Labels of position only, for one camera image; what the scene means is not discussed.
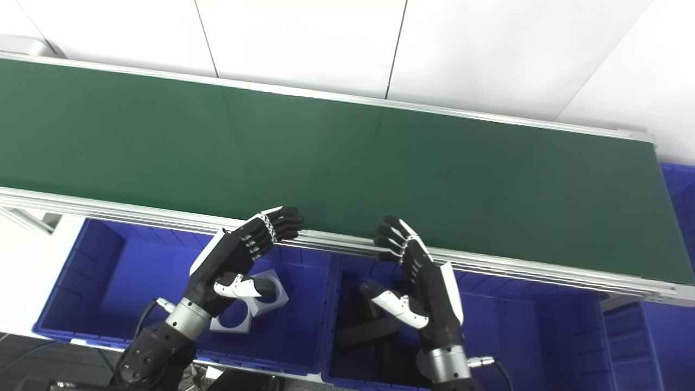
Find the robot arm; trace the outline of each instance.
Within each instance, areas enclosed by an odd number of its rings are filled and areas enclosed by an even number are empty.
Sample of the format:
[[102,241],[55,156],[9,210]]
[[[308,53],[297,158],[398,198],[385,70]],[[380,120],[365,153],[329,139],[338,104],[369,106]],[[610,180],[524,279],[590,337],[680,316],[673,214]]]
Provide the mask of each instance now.
[[397,262],[415,288],[415,298],[380,284],[362,284],[362,294],[406,324],[417,328],[432,369],[433,391],[480,391],[463,349],[464,313],[451,264],[434,263],[420,237],[403,220],[387,216],[374,243],[381,260]]
[[236,298],[275,292],[270,280],[247,277],[254,261],[302,229],[296,208],[263,211],[236,230],[221,229],[191,267],[183,299],[169,317],[152,324],[121,355],[111,383],[141,390],[176,390],[195,358],[195,340]]

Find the robotic finger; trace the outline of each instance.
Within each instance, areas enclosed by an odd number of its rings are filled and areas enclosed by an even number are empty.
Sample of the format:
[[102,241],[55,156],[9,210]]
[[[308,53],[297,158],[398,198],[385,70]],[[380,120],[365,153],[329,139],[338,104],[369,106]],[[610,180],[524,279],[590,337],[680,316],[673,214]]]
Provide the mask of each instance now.
[[275,293],[275,282],[241,273],[225,273],[214,285],[215,293],[228,298],[262,297]]
[[372,303],[392,314],[403,323],[420,330],[429,322],[430,318],[423,309],[423,305],[415,298],[387,289],[384,285],[374,281],[367,281],[359,287],[363,296]]

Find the blue storage crate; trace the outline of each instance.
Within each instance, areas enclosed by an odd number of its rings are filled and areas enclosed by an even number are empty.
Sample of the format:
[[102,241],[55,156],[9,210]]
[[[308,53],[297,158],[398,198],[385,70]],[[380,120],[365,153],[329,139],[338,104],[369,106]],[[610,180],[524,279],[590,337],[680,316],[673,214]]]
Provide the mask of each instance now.
[[695,389],[695,308],[635,303],[605,325],[616,391]]
[[661,169],[695,269],[695,167],[662,163]]
[[[333,332],[354,325],[350,295],[363,281],[376,280],[406,293],[402,272],[393,263],[342,256],[340,264]],[[456,272],[456,276],[469,357],[497,357],[517,391],[613,391],[598,293],[476,273]],[[375,347],[348,353],[332,349],[322,371],[324,381],[359,390],[428,389],[415,367],[420,348],[417,332],[402,325],[398,339],[387,346],[390,359],[385,371],[378,369]],[[494,367],[474,369],[473,375],[488,391],[507,389]]]
[[[75,338],[124,349],[150,300],[160,296],[173,303],[181,300],[190,265],[210,239],[87,220],[34,332],[57,340]],[[289,302],[254,318],[250,334],[206,331],[198,341],[199,357],[276,372],[317,373],[325,359],[323,324],[332,302],[328,288],[336,284],[333,257],[276,246],[257,260],[251,274],[274,269]],[[229,311],[238,310],[238,303],[245,306],[237,301]],[[149,322],[164,318],[166,313],[155,309]]]

